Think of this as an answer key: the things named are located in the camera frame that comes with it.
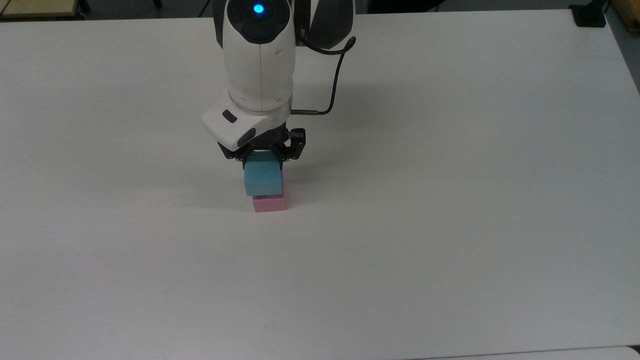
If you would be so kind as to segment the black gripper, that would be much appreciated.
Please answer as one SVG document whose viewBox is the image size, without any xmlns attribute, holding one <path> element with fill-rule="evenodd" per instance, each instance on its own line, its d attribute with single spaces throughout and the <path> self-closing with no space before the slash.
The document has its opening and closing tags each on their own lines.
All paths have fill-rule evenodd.
<svg viewBox="0 0 640 360">
<path fill-rule="evenodd" d="M 229 150 L 220 142 L 217 145 L 221 148 L 224 157 L 240 162 L 242 169 L 245 170 L 246 164 L 253 153 L 259 151 L 271 152 L 281 162 L 298 160 L 306 143 L 305 129 L 288 130 L 286 125 L 281 125 L 276 129 L 268 130 L 254 137 L 236 150 Z"/>
</svg>

